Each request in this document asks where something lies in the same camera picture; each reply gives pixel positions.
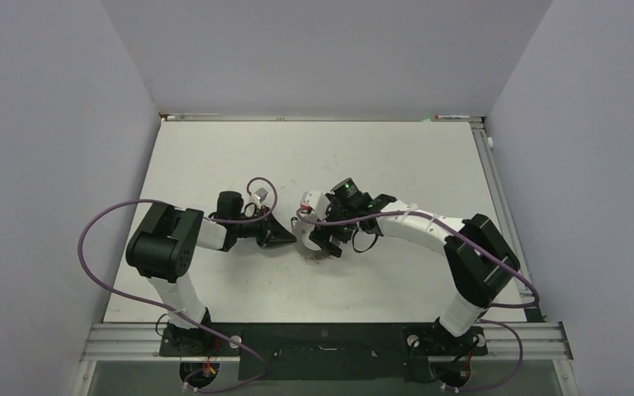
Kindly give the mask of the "large silver metal keyring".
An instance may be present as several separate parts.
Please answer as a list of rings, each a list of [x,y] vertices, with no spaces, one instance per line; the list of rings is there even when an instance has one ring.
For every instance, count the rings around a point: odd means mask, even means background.
[[[297,248],[304,254],[316,254],[322,251],[322,248],[310,239],[311,233],[315,230],[313,224],[304,221],[295,221],[292,225],[292,232],[296,236]]]

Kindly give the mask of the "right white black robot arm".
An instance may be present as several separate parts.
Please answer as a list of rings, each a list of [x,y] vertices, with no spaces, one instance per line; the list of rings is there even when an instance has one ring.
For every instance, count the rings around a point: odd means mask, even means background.
[[[434,344],[445,353],[466,343],[466,333],[520,268],[488,216],[441,216],[387,194],[372,197],[350,178],[328,192],[307,191],[297,219],[307,227],[300,236],[306,248],[330,257],[341,257],[342,246],[359,232],[398,238],[445,257],[457,290],[434,323]]]

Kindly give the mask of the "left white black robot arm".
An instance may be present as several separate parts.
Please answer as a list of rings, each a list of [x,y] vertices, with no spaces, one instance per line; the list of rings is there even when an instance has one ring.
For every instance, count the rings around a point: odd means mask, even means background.
[[[222,191],[210,218],[201,210],[154,203],[127,244],[127,264],[156,289],[171,324],[183,329],[181,344],[193,355],[206,353],[213,342],[210,311],[188,275],[195,250],[228,252],[241,238],[252,238],[263,249],[296,243],[296,236],[261,205],[265,195],[261,189],[252,196],[254,210],[247,215],[239,192]]]

